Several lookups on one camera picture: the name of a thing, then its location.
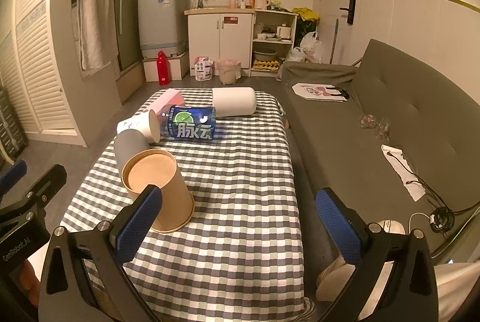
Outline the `brown paper cup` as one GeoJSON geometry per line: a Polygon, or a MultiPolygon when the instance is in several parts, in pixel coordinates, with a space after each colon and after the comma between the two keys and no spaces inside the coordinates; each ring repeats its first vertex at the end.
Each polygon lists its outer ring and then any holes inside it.
{"type": "Polygon", "coordinates": [[[124,165],[120,178],[132,200],[149,185],[160,190],[157,217],[152,225],[158,233],[176,232],[191,220],[194,197],[170,152],[156,148],[135,154],[124,165]]]}

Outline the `grey cup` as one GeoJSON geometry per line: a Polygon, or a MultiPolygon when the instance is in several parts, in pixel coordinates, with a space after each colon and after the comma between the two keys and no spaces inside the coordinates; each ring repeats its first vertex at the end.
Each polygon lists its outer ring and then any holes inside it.
{"type": "Polygon", "coordinates": [[[113,145],[119,173],[133,156],[150,148],[144,135],[137,129],[126,129],[117,134],[113,145]]]}

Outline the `white floral paper cup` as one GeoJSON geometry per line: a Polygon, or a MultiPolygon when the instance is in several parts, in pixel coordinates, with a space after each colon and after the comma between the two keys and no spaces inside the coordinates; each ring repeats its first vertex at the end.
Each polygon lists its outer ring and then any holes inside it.
{"type": "Polygon", "coordinates": [[[148,110],[120,121],[116,126],[116,133],[120,134],[127,129],[139,131],[149,143],[160,142],[160,122],[153,110],[148,110]]]}

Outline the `pink cup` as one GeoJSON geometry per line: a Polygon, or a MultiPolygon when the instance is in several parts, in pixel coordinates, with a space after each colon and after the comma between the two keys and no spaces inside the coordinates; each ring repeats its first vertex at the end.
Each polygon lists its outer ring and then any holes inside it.
{"type": "Polygon", "coordinates": [[[163,109],[171,106],[184,106],[185,99],[178,89],[167,89],[160,97],[155,99],[148,107],[147,111],[152,110],[154,114],[159,116],[163,109]]]}

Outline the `white plain cup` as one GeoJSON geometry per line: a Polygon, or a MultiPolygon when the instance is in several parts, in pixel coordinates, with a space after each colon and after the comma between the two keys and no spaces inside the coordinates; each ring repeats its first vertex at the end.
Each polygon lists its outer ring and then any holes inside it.
{"type": "Polygon", "coordinates": [[[256,92],[251,87],[213,88],[212,106],[218,118],[251,116],[256,111],[256,92]]]}

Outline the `silver suitcase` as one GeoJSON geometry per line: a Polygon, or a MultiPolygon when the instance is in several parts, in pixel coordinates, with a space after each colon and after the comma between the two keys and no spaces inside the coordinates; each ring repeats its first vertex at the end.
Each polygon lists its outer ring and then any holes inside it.
{"type": "Polygon", "coordinates": [[[0,106],[1,156],[13,165],[29,142],[4,88],[0,91],[0,106]]]}

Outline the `white paper on sofa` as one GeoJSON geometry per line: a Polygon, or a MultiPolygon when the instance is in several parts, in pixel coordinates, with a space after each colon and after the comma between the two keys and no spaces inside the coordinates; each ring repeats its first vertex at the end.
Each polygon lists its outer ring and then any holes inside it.
{"type": "Polygon", "coordinates": [[[407,160],[403,157],[403,152],[392,146],[382,145],[382,153],[391,167],[400,177],[403,186],[408,190],[414,202],[422,198],[425,193],[425,187],[421,184],[420,179],[413,173],[409,167],[407,160]]]}

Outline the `white louvered wardrobe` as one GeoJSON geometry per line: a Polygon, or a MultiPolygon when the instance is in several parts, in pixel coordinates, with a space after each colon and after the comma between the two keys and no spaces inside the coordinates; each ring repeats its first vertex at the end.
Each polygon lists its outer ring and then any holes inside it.
{"type": "Polygon", "coordinates": [[[121,107],[116,62],[81,70],[77,0],[1,0],[1,85],[29,139],[95,140],[121,107]]]}

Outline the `blue label water bottle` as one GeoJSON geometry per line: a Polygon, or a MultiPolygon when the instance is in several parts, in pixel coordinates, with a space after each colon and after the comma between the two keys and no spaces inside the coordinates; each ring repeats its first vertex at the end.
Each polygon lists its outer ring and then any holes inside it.
{"type": "Polygon", "coordinates": [[[165,106],[160,112],[160,128],[172,139],[210,141],[215,136],[216,109],[165,106]]]}

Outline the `grey sofa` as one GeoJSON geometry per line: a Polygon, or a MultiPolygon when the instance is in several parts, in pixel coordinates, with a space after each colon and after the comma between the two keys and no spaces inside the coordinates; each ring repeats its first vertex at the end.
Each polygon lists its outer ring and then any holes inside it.
{"type": "Polygon", "coordinates": [[[421,229],[436,263],[479,257],[479,105],[442,73],[372,40],[356,67],[288,62],[283,107],[314,191],[332,189],[367,222],[421,229]],[[306,100],[297,83],[346,102],[306,100]],[[382,152],[403,152],[426,193],[414,202],[382,152]]]}

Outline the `checkered tablecloth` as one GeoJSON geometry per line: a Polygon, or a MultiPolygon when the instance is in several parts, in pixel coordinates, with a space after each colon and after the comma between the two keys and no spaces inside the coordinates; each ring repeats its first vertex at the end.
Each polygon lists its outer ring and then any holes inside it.
{"type": "Polygon", "coordinates": [[[305,321],[304,249],[280,103],[218,120],[210,142],[165,139],[194,199],[190,222],[150,231],[125,271],[161,320],[305,321]]]}

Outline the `red bottle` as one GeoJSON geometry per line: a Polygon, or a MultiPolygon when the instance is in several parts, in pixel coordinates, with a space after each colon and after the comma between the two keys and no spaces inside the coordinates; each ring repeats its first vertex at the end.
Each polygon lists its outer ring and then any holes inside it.
{"type": "Polygon", "coordinates": [[[170,83],[170,72],[169,72],[169,63],[168,57],[166,54],[160,50],[157,55],[156,68],[158,81],[161,86],[166,86],[170,83]]]}

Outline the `white printed package bag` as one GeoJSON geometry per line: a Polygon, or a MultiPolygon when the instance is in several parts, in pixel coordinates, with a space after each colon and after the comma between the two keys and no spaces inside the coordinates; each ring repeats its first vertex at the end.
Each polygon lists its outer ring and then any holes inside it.
{"type": "Polygon", "coordinates": [[[214,62],[208,57],[197,57],[193,66],[196,81],[210,81],[214,75],[214,62]]]}

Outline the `hanging white towel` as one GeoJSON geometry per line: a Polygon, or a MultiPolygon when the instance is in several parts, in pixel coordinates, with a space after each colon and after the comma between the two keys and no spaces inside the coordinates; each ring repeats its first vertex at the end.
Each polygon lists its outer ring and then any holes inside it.
{"type": "Polygon", "coordinates": [[[93,74],[118,55],[114,0],[76,0],[80,66],[93,74]]]}

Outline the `washing machine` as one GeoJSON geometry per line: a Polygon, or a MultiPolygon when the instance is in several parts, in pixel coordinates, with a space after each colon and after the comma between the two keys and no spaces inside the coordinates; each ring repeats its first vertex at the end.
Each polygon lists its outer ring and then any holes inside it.
{"type": "Polygon", "coordinates": [[[140,48],[144,59],[168,57],[187,49],[187,17],[191,0],[137,0],[140,48]]]}

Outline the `pink lined trash bin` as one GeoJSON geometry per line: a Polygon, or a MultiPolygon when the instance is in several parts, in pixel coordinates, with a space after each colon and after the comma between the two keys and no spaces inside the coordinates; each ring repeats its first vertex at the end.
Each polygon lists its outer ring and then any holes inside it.
{"type": "Polygon", "coordinates": [[[234,59],[220,60],[216,63],[216,72],[223,85],[234,85],[241,77],[241,64],[234,59]]]}

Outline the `white sink cabinet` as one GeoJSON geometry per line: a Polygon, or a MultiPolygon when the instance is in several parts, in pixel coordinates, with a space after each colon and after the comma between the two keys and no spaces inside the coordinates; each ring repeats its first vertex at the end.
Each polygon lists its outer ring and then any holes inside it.
{"type": "Polygon", "coordinates": [[[241,75],[250,76],[255,11],[241,8],[196,8],[185,11],[188,24],[190,75],[198,57],[232,59],[241,75]]]}

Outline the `white plastic bags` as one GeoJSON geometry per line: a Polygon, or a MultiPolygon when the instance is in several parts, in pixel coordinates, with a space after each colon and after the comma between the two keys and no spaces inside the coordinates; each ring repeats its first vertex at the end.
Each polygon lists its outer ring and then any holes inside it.
{"type": "Polygon", "coordinates": [[[322,64],[324,48],[318,32],[307,33],[297,47],[294,47],[286,57],[286,62],[308,62],[322,64]]]}

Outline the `open white shelf unit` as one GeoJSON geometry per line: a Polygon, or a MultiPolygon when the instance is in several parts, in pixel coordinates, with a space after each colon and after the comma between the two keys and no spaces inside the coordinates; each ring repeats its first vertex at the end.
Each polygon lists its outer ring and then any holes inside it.
{"type": "Polygon", "coordinates": [[[295,46],[298,14],[256,9],[251,39],[249,74],[275,77],[295,46]]]}

